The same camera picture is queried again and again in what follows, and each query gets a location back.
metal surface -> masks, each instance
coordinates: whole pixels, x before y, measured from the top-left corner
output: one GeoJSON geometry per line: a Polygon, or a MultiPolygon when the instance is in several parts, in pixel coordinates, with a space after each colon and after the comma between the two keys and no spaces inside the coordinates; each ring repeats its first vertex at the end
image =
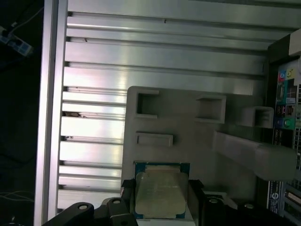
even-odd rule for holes
{"type": "Polygon", "coordinates": [[[117,194],[120,177],[109,175],[122,165],[129,87],[262,96],[264,50],[301,27],[297,9],[183,0],[62,0],[52,15],[45,13],[36,219],[117,194]],[[56,31],[57,44],[49,39],[56,31]],[[54,48],[55,63],[47,57],[54,48]],[[52,103],[45,80],[54,64],[52,103]]]}
{"type": "Polygon", "coordinates": [[[301,27],[298,9],[220,4],[182,0],[70,0],[72,12],[102,13],[127,16],[158,17],[210,21],[215,23],[250,24],[275,27],[301,27]]]}
{"type": "Polygon", "coordinates": [[[59,190],[57,207],[66,209],[77,202],[88,202],[94,205],[94,208],[98,208],[103,200],[119,196],[120,193],[59,190]]]}
{"type": "Polygon", "coordinates": [[[53,94],[53,113],[51,125],[51,147],[50,147],[50,175],[49,175],[49,200],[48,219],[56,215],[57,191],[58,191],[58,168],[60,149],[60,130],[62,116],[62,91],[63,91],[63,65],[64,46],[66,39],[66,14],[67,0],[60,0],[58,4],[57,38],[55,55],[55,80],[53,94]]]}
{"type": "Polygon", "coordinates": [[[66,61],[240,74],[263,74],[265,57],[194,49],[66,43],[66,61]]]}
{"type": "Polygon", "coordinates": [[[60,160],[112,164],[121,167],[122,145],[61,142],[60,160]]]}
{"type": "Polygon", "coordinates": [[[54,61],[56,44],[58,1],[45,1],[44,30],[40,81],[39,130],[37,147],[37,172],[34,202],[34,225],[48,220],[49,150],[53,103],[54,61]]]}

dark background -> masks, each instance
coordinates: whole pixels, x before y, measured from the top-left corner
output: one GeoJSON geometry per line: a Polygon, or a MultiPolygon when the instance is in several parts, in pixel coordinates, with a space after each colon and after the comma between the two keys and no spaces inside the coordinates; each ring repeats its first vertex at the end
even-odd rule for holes
{"type": "MultiPolygon", "coordinates": [[[[7,29],[32,2],[1,0],[0,26],[7,29]]],[[[43,4],[44,0],[35,0],[21,21],[34,15],[43,4]]],[[[30,57],[22,57],[0,43],[0,192],[28,191],[20,194],[31,198],[35,189],[42,27],[43,11],[14,32],[34,47],[30,57]]],[[[11,222],[12,217],[21,225],[33,225],[33,209],[33,202],[0,196],[0,226],[11,222]]]]}

screw hole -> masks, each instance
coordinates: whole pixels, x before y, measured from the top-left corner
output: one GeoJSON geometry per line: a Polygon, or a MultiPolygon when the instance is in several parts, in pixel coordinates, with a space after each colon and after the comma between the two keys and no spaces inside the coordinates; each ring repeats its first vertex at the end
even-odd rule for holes
{"type": "Polygon", "coordinates": [[[113,203],[114,203],[114,204],[119,204],[119,203],[120,203],[120,200],[115,199],[115,200],[113,200],[113,203]]]}
{"type": "Polygon", "coordinates": [[[85,210],[86,208],[88,208],[87,205],[80,205],[80,206],[79,206],[79,209],[80,209],[80,210],[85,210]]]}

cable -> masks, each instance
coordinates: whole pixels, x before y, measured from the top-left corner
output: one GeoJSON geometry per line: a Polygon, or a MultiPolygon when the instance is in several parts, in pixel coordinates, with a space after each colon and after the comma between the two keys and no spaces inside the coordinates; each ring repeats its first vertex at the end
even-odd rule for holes
{"type": "Polygon", "coordinates": [[[24,199],[27,199],[27,200],[30,200],[30,201],[34,202],[34,200],[31,199],[31,198],[28,198],[26,196],[22,196],[22,195],[16,194],[16,193],[19,193],[19,192],[28,192],[28,191],[0,192],[0,194],[5,194],[4,195],[5,197],[7,197],[9,195],[14,195],[14,196],[17,196],[17,197],[20,197],[20,198],[24,198],[24,199]]]}
{"type": "Polygon", "coordinates": [[[11,200],[11,201],[16,201],[16,202],[34,202],[34,200],[28,200],[28,199],[12,199],[12,198],[5,197],[5,196],[3,196],[3,195],[0,195],[0,198],[2,198],[2,199],[7,199],[7,200],[11,200]]]}
{"type": "Polygon", "coordinates": [[[19,23],[20,20],[22,19],[23,15],[25,14],[25,12],[32,6],[34,5],[34,3],[36,2],[37,0],[33,0],[31,1],[23,10],[22,12],[20,13],[20,15],[17,17],[15,23],[19,23]]]}
{"type": "Polygon", "coordinates": [[[25,22],[19,24],[18,26],[14,27],[14,29],[12,29],[9,34],[12,34],[14,31],[16,31],[18,28],[24,26],[25,24],[27,24],[28,22],[30,22],[33,18],[36,17],[36,15],[38,15],[44,7],[40,8],[32,17],[30,17],[28,20],[26,20],[25,22]]]}

power strip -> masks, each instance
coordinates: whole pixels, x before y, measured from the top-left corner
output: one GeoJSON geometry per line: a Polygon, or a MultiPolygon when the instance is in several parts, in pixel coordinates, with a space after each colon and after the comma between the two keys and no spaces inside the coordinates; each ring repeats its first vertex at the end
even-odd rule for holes
{"type": "Polygon", "coordinates": [[[2,42],[4,45],[10,46],[13,50],[15,50],[16,52],[18,52],[19,54],[25,57],[32,53],[33,47],[31,45],[29,45],[28,43],[26,43],[25,41],[23,41],[22,39],[18,38],[13,34],[9,38],[3,37],[2,36],[3,30],[5,29],[0,26],[0,42],[2,42]],[[10,40],[19,40],[20,45],[16,45],[14,41],[10,41],[10,40]]]}

